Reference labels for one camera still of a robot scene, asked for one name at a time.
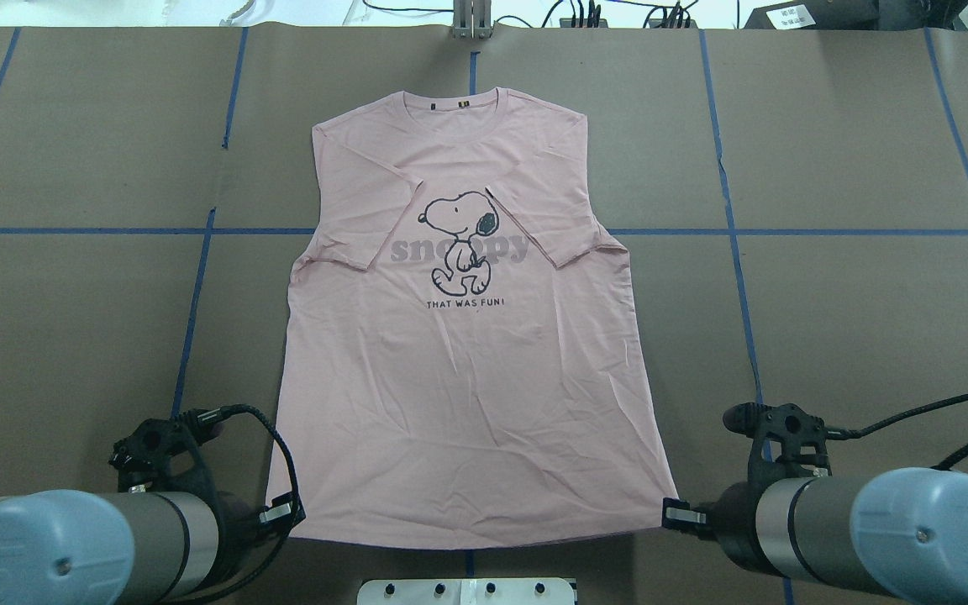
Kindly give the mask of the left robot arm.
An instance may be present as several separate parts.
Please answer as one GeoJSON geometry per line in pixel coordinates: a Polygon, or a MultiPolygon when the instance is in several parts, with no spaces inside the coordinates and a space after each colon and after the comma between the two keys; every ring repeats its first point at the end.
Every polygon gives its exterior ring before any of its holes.
{"type": "Polygon", "coordinates": [[[291,449],[257,408],[147,418],[112,448],[118,490],[0,497],[0,604],[211,604],[242,590],[306,518],[291,449]],[[250,506],[219,490],[201,448],[247,414],[291,486],[250,506]]]}

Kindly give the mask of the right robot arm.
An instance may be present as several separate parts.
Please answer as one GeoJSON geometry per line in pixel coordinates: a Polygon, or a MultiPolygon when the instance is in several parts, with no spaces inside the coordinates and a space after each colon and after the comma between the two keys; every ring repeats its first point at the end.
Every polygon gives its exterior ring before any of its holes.
{"type": "Polygon", "coordinates": [[[746,478],[713,502],[662,503],[665,529],[714,541],[743,570],[895,597],[968,604],[968,474],[906,467],[837,477],[827,444],[853,438],[792,403],[741,403],[746,478]]]}

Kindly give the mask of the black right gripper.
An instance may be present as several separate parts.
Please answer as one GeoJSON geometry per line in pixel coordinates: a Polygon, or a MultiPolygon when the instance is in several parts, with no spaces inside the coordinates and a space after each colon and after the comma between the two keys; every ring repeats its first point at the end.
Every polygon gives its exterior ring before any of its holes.
{"type": "Polygon", "coordinates": [[[811,576],[792,532],[797,497],[830,475],[825,422],[794,403],[770,407],[741,403],[723,414],[723,426],[752,440],[748,477],[715,502],[662,501],[662,528],[711,532],[726,556],[747,571],[811,576]]]}

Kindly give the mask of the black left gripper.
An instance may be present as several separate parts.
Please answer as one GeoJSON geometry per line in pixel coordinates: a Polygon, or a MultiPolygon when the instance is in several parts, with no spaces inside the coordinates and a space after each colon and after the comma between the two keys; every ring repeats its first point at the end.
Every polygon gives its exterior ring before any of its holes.
{"type": "Polygon", "coordinates": [[[281,494],[261,511],[219,490],[201,448],[234,410],[189,410],[147,418],[116,441],[110,464],[118,491],[110,502],[134,541],[134,563],[120,602],[196,600],[222,589],[266,531],[292,531],[298,497],[281,494]]]}

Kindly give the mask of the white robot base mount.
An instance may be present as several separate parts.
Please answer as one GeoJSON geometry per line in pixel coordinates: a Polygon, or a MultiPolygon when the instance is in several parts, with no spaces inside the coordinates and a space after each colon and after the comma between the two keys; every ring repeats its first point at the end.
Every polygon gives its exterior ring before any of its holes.
{"type": "Polygon", "coordinates": [[[576,581],[553,576],[376,579],[357,604],[577,604],[576,581]]]}

